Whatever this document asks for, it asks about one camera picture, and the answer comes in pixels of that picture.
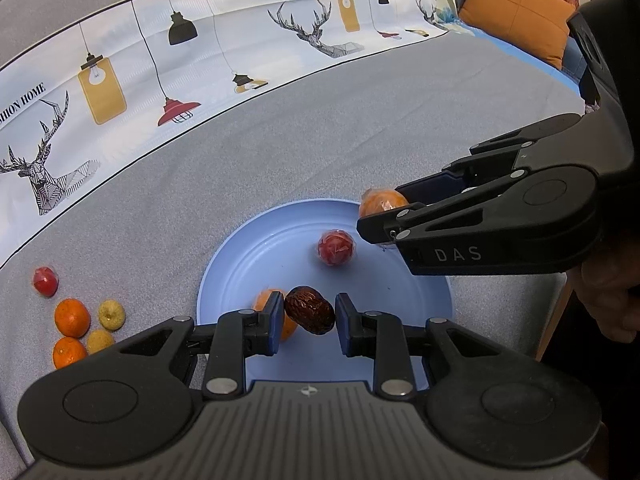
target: human hand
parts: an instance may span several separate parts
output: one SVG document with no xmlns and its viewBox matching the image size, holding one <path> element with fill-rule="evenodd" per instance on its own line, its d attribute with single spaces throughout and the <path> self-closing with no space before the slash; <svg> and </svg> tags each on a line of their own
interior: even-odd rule
<svg viewBox="0 0 640 480">
<path fill-rule="evenodd" d="M 640 330 L 640 238 L 620 237 L 602 244 L 580 266 L 567 272 L 578 299 L 605 337 L 631 343 Z"/>
</svg>

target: orange pillow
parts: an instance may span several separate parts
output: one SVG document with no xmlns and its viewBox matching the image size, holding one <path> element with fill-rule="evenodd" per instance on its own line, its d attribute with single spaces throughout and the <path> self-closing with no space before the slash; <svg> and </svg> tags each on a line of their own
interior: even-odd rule
<svg viewBox="0 0 640 480">
<path fill-rule="evenodd" d="M 564 0 L 466 0 L 460 18 L 560 70 L 574 11 Z"/>
</svg>

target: tangerine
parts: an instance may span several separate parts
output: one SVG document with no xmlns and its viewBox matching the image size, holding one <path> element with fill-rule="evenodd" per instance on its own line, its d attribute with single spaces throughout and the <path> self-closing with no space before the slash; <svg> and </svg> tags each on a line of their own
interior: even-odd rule
<svg viewBox="0 0 640 480">
<path fill-rule="evenodd" d="M 82 301 L 67 298 L 60 301 L 53 314 L 56 326 L 62 335 L 68 337 L 82 337 L 89 330 L 91 316 Z"/>
<path fill-rule="evenodd" d="M 358 214 L 362 218 L 405 205 L 409 202 L 395 189 L 367 189 L 360 200 Z"/>
<path fill-rule="evenodd" d="M 267 304 L 267 300 L 269 299 L 269 296 L 272 292 L 280 292 L 283 296 L 287 295 L 284 290 L 281 290 L 279 288 L 266 288 L 260 294 L 258 294 L 257 298 L 255 298 L 254 310 L 264 309 L 265 305 Z M 284 323 L 282 324 L 282 332 L 280 333 L 280 341 L 286 341 L 291 336 L 291 334 L 296 331 L 297 327 L 298 324 L 293 321 L 285 312 Z"/>
<path fill-rule="evenodd" d="M 73 337 L 63 337 L 53 347 L 53 365 L 56 370 L 69 366 L 86 356 L 86 349 L 82 343 Z"/>
</svg>

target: blue plate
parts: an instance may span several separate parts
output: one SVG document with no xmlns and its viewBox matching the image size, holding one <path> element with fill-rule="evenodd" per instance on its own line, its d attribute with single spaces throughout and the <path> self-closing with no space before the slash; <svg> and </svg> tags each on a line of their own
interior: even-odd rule
<svg viewBox="0 0 640 480">
<path fill-rule="evenodd" d="M 291 290 L 308 285 L 334 304 L 339 292 L 356 309 L 382 310 L 405 324 L 423 326 L 429 317 L 452 319 L 448 280 L 412 276 L 395 248 L 366 243 L 356 231 L 358 203 L 316 199 L 291 202 L 259 214 L 225 240 L 207 266 L 198 293 L 199 324 L 215 323 L 231 310 L 250 308 L 265 288 Z M 323 232 L 347 231 L 356 241 L 353 259 L 329 267 L 316 253 Z M 427 387 L 420 358 L 412 358 L 417 386 Z M 347 358 L 334 328 L 322 336 L 298 327 L 273 357 L 246 360 L 247 384 L 274 381 L 368 381 L 373 361 Z"/>
</svg>

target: circular pad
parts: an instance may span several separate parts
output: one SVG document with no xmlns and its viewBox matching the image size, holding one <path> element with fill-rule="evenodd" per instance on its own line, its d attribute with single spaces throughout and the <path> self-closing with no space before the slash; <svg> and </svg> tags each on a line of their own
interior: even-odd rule
<svg viewBox="0 0 640 480">
<path fill-rule="evenodd" d="M 562 180 L 545 180 L 533 185 L 524 193 L 523 200 L 529 205 L 551 203 L 566 193 L 566 183 Z"/>
<path fill-rule="evenodd" d="M 128 384 L 91 381 L 66 394 L 65 411 L 80 422 L 104 424 L 129 415 L 138 403 L 138 394 Z"/>
<path fill-rule="evenodd" d="M 537 424 L 554 410 L 554 400 L 545 390 L 524 383 L 491 386 L 482 394 L 482 406 L 498 420 L 512 424 Z"/>
</svg>

